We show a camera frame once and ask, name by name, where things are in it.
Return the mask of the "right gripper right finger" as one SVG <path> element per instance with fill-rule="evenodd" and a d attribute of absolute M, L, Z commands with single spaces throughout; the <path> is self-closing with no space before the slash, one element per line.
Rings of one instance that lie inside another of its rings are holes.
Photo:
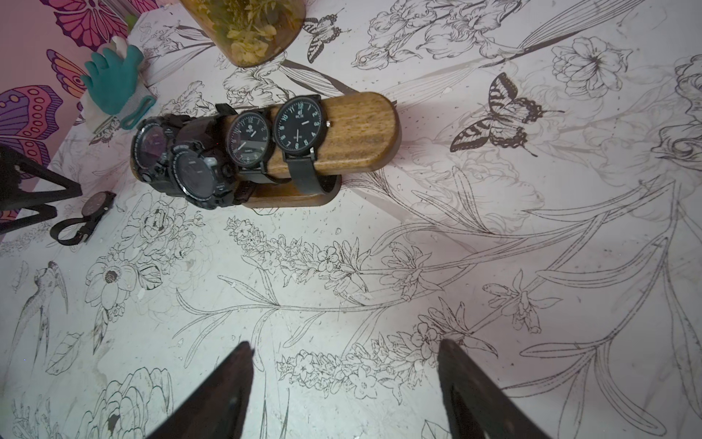
<path fill-rule="evenodd" d="M 455 341 L 438 352 L 442 401 L 453 438 L 545 438 Z"/>

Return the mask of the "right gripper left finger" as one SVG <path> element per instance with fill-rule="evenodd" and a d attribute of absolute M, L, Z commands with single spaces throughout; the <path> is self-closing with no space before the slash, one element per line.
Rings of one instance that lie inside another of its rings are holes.
<path fill-rule="evenodd" d="M 151 433 L 152 438 L 240 438 L 252 392 L 254 349 L 243 341 Z"/>

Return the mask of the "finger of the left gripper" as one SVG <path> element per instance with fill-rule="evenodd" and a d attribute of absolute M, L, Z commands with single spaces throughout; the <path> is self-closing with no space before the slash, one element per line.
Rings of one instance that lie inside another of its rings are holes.
<path fill-rule="evenodd" d="M 22 174 L 30 174 L 62 190 L 27 192 L 22 190 Z M 67 177 L 55 173 L 21 155 L 9 146 L 1 146 L 1 211 L 33 210 L 35 215 L 1 222 L 1 234 L 14 232 L 57 217 L 54 202 L 82 196 L 82 187 Z"/>

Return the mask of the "black wrist watch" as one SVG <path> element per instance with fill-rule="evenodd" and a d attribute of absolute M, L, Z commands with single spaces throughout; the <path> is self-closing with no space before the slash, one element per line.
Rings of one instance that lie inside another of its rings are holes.
<path fill-rule="evenodd" d="M 101 191 L 91 196 L 83 205 L 80 217 L 64 219 L 55 224 L 49 231 L 49 236 L 63 246 L 75 246 L 88 241 L 93 235 L 102 217 L 113 207 L 116 194 L 111 191 Z M 67 228 L 80 225 L 75 234 L 62 238 L 62 232 Z"/>
<path fill-rule="evenodd" d="M 226 151 L 238 176 L 256 184 L 286 184 L 290 179 L 273 177 L 268 171 L 276 145 L 268 109 L 240 113 L 234 119 L 226 138 Z"/>
<path fill-rule="evenodd" d="M 226 152 L 224 131 L 236 114 L 228 104 L 218 104 L 214 115 L 188 119 L 168 152 L 168 175 L 177 195 L 201 209 L 242 205 L 257 190 L 255 183 L 238 179 Z"/>
<path fill-rule="evenodd" d="M 131 170 L 154 190 L 177 197 L 178 190 L 168 175 L 167 152 L 180 130 L 193 118 L 187 115 L 149 117 L 142 120 L 131 145 Z"/>
<path fill-rule="evenodd" d="M 320 95 L 297 96 L 283 104 L 273 121 L 273 138 L 292 182 L 305 195 L 328 194 L 334 179 L 318 175 L 314 163 L 329 123 Z"/>

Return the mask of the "wooden watch stand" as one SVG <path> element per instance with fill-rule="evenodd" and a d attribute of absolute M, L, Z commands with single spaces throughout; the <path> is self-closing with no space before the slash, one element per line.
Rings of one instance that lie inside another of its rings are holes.
<path fill-rule="evenodd" d="M 314 167 L 318 175 L 334 179 L 332 190 L 322 195 L 301 193 L 291 179 L 280 148 L 276 146 L 268 162 L 269 174 L 291 181 L 279 185 L 255 183 L 257 190 L 249 201 L 239 206 L 249 209 L 324 206 L 338 194 L 343 176 L 379 170 L 395 157 L 401 142 L 400 119 L 388 98 L 378 93 L 356 93 L 321 99 L 329 126 L 325 142 L 317 151 Z M 268 109 L 273 128 L 275 115 L 282 105 L 246 111 Z M 236 111 L 237 114 L 228 119 L 224 131 L 225 144 L 234 119 L 246 111 Z"/>

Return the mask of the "teal white garden glove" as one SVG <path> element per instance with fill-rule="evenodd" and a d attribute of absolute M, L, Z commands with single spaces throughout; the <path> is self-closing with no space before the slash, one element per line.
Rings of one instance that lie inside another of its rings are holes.
<path fill-rule="evenodd" d="M 80 115 L 90 132 L 131 130 L 155 105 L 156 97 L 141 75 L 143 64 L 142 51 L 122 37 L 91 55 L 82 75 L 86 91 L 80 97 Z"/>

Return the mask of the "glass vase with plants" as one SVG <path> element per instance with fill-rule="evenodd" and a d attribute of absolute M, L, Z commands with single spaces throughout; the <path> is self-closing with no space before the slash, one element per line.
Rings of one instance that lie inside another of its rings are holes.
<path fill-rule="evenodd" d="M 297 38 L 306 18 L 300 0 L 182 0 L 225 57 L 241 68 L 274 59 Z"/>

